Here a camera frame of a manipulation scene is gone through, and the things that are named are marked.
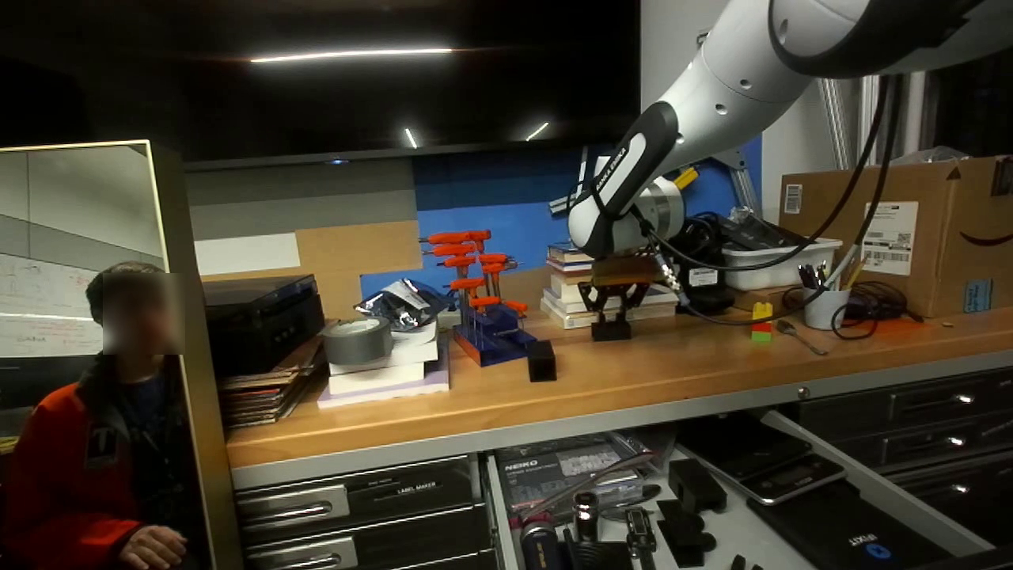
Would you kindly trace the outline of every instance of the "ceiling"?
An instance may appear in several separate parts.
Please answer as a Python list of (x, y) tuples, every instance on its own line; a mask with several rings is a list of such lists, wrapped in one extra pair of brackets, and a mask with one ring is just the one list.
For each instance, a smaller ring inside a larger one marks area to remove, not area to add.
[[(439, 61), (253, 53), (451, 46)], [(146, 137), (184, 159), (609, 144), (640, 109), (633, 0), (21, 0), (0, 19), (0, 141)]]

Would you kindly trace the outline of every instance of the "person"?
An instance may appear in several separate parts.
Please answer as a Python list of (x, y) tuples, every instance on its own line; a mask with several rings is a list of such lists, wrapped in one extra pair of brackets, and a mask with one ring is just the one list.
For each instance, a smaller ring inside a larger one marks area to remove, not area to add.
[(101, 355), (38, 401), (13, 452), (0, 550), (15, 568), (207, 568), (171, 278), (117, 263), (90, 282)]

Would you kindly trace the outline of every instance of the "workbench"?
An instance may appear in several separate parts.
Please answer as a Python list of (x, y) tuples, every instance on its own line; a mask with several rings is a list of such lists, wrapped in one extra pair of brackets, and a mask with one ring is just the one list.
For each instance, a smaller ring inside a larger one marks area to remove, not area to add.
[(626, 343), (591, 343), (588, 328), (563, 334), (547, 322), (531, 322), (531, 334), (553, 343), (553, 383), (530, 383), (525, 360), (478, 366), (457, 351), (452, 392), (326, 411), (309, 392), (279, 425), (232, 433), (233, 487), (1013, 363), (1013, 312), (880, 322), (865, 343), (804, 325), (799, 335), (808, 343), (785, 334), (757, 343), (743, 322), (702, 317), (636, 322)]

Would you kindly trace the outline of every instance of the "hair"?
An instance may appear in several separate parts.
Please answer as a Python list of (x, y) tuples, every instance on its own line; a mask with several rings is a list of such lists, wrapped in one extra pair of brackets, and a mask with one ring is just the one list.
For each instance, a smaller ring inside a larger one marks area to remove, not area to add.
[[(85, 287), (96, 322), (101, 322), (101, 276), (108, 274), (166, 274), (166, 270), (139, 261), (125, 261), (101, 270)], [(174, 355), (166, 355), (160, 374), (168, 374), (174, 407), (184, 407), (180, 360)], [(119, 387), (117, 355), (96, 355), (96, 363), (85, 371), (75, 392), (85, 401), (96, 425), (113, 427), (119, 437), (131, 437), (125, 417), (119, 411), (117, 387)]]
[(143, 263), (143, 261), (125, 261), (125, 263), (101, 270), (85, 287), (90, 312), (92, 312), (96, 322), (101, 322), (101, 276), (108, 276), (108, 274), (166, 274), (166, 270), (154, 263)]

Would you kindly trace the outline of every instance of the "white robotic arm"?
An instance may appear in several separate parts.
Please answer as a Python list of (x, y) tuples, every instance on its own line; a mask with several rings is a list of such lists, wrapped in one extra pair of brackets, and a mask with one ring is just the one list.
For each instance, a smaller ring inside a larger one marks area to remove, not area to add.
[(662, 178), (781, 116), (817, 75), (936, 69), (1013, 46), (1010, 0), (727, 0), (692, 65), (649, 106), (569, 206), (594, 261), (679, 230)]

